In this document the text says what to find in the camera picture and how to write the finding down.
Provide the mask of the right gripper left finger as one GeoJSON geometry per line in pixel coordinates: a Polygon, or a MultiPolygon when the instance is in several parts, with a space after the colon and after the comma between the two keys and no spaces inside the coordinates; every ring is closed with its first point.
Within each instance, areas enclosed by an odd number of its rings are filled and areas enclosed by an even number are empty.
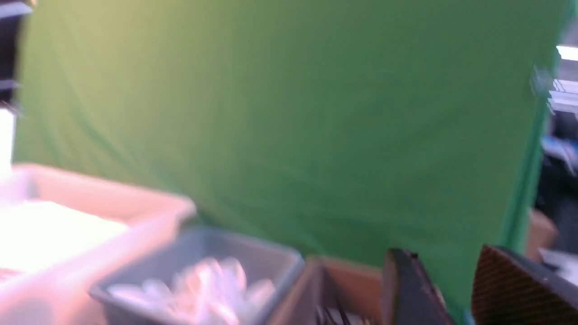
{"type": "Polygon", "coordinates": [[[391,248],[382,265],[384,325],[453,325],[439,291],[418,255],[391,248]]]}

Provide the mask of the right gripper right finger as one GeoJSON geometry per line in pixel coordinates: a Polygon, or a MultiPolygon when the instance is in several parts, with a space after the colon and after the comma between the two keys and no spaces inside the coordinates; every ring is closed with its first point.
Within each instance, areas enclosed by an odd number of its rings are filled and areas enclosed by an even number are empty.
{"type": "Polygon", "coordinates": [[[508,248],[484,245],[471,315],[477,325],[575,325],[577,286],[508,248]]]}

